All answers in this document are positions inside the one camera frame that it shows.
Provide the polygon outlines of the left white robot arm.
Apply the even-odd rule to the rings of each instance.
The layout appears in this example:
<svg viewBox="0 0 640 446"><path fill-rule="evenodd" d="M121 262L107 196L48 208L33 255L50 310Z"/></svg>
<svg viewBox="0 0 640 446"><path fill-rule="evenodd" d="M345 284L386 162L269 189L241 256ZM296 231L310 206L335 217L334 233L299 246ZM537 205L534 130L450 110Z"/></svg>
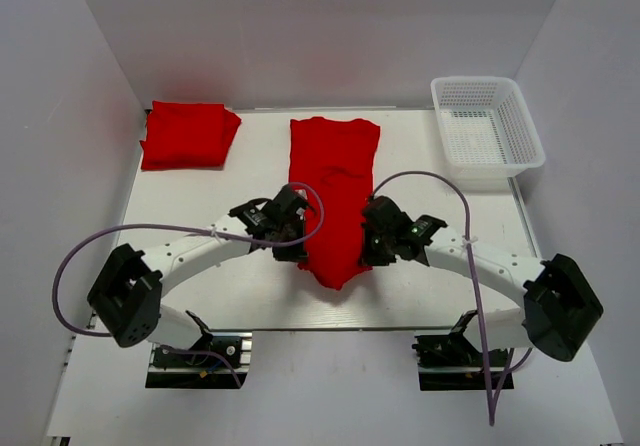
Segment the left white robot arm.
<svg viewBox="0 0 640 446"><path fill-rule="evenodd" d="M162 304L171 290L222 263L270 248L280 261L304 252L304 214L314 211L306 194L285 185L272 199L254 199L229 210L200 235L191 232L147 250L125 243L107 258L88 303L121 348L143 341L199 365L211 353L210 328L191 311Z"/></svg>

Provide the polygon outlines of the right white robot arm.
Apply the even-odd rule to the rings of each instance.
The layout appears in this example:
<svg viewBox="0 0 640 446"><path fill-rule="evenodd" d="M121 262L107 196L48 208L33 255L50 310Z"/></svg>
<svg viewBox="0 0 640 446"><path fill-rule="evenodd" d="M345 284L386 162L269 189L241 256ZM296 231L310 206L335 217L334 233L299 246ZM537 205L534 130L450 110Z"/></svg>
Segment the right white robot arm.
<svg viewBox="0 0 640 446"><path fill-rule="evenodd" d="M363 210L362 262L387 266L397 259L475 278L514 303L509 310L465 313L449 333L453 356L472 365L487 351L535 348L561 362L574 359L604 308L578 264L518 256L467 241L445 221L412 220L386 196Z"/></svg>

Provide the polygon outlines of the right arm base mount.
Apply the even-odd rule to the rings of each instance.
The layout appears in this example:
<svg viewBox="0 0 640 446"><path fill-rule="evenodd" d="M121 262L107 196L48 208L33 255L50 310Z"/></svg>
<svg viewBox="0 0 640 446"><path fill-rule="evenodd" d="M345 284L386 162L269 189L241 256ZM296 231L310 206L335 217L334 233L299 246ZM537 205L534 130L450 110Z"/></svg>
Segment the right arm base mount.
<svg viewBox="0 0 640 446"><path fill-rule="evenodd" d="M465 313L447 334L418 334L412 349L422 392L482 391L485 389L481 353L463 336L477 316Z"/></svg>

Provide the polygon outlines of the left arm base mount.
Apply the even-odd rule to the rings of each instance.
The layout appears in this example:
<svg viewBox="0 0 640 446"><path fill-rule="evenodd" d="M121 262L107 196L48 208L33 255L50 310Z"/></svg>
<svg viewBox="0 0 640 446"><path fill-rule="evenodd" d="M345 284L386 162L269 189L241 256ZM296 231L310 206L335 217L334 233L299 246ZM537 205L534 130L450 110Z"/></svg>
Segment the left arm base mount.
<svg viewBox="0 0 640 446"><path fill-rule="evenodd" d="M149 359L147 389L235 390L247 378L251 360L252 334L214 332L191 311L189 321L197 340L185 352L176 353L154 345Z"/></svg>

